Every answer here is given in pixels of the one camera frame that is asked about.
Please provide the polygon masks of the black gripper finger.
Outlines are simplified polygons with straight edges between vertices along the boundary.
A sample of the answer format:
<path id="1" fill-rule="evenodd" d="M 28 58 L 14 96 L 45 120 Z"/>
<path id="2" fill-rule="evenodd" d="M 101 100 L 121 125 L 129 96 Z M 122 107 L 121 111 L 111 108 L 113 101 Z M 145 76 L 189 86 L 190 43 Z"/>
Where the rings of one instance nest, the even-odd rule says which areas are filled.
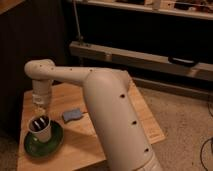
<path id="1" fill-rule="evenodd" d="M 43 118 L 40 118 L 41 122 L 43 123 L 44 126 L 46 126 L 46 122 Z"/>
<path id="2" fill-rule="evenodd" d="M 34 124 L 35 129 L 39 129 L 38 124 L 36 122 L 34 122 L 33 124 Z"/>

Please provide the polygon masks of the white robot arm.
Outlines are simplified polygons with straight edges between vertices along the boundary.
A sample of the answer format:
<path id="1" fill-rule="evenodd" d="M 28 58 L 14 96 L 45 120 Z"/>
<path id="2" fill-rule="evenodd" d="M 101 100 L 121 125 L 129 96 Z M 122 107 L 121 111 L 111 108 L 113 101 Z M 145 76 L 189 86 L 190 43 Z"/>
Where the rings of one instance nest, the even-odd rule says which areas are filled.
<path id="1" fill-rule="evenodd" d="M 52 98 L 52 83 L 82 87 L 91 122 L 111 171 L 163 171 L 129 98 L 131 77 L 126 71 L 57 66 L 50 59 L 24 66 L 32 79 L 36 112 L 44 114 Z"/>

